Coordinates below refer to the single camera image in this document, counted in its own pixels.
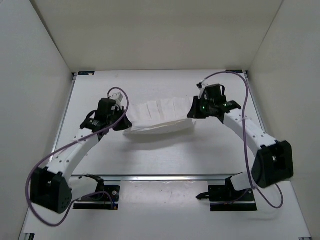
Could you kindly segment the white pleated skirt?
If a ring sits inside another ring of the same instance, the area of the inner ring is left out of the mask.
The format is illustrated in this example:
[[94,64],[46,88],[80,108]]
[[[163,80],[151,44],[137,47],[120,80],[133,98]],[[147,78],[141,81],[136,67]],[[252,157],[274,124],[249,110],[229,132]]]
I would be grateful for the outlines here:
[[129,107],[127,117],[132,127],[123,131],[130,141],[143,138],[176,138],[193,136],[197,121],[187,117],[191,110],[191,97],[173,97],[150,100]]

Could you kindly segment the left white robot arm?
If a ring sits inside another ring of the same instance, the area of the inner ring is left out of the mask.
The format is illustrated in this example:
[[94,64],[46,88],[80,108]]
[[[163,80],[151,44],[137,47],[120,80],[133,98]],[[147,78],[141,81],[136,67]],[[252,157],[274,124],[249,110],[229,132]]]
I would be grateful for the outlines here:
[[53,154],[46,166],[37,166],[27,179],[26,198],[57,214],[64,213],[72,201],[84,196],[99,199],[105,196],[104,181],[90,173],[71,179],[73,172],[110,130],[124,131],[133,125],[126,116],[128,107],[122,105],[123,94],[108,95],[98,102],[79,127],[73,141]]

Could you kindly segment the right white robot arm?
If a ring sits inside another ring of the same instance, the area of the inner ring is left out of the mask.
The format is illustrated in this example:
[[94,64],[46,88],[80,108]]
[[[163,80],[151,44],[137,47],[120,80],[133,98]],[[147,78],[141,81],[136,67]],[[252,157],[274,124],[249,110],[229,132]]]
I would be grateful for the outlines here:
[[244,149],[251,151],[255,157],[252,167],[248,166],[246,172],[229,179],[230,184],[224,187],[226,198],[236,200],[242,195],[242,190],[257,187],[265,189],[293,177],[293,153],[288,141],[279,141],[268,135],[246,117],[243,106],[234,100],[227,101],[223,85],[204,86],[199,83],[197,87],[200,94],[193,97],[187,117],[217,118],[243,140]]

